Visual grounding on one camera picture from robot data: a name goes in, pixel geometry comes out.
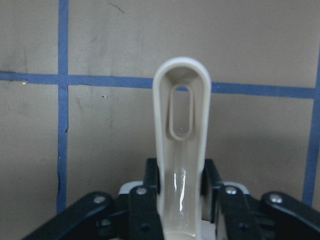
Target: gray background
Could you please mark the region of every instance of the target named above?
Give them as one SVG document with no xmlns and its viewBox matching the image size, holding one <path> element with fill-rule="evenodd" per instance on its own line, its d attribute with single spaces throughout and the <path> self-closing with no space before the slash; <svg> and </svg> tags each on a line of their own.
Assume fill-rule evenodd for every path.
<svg viewBox="0 0 320 240">
<path fill-rule="evenodd" d="M 0 5 L 0 71 L 56 74 L 58 1 Z M 188 56 L 215 82 L 313 88 L 319 26 L 317 0 L 70 0 L 68 73 L 151 78 Z M 152 91 L 68 90 L 67 205 L 95 190 L 116 196 L 156 156 Z M 206 157 L 254 197 L 301 199 L 312 107 L 212 94 Z M 0 81 L 0 239 L 20 239 L 56 213 L 57 131 L 56 85 Z M 313 202 L 320 210 L 319 174 Z"/>
</svg>

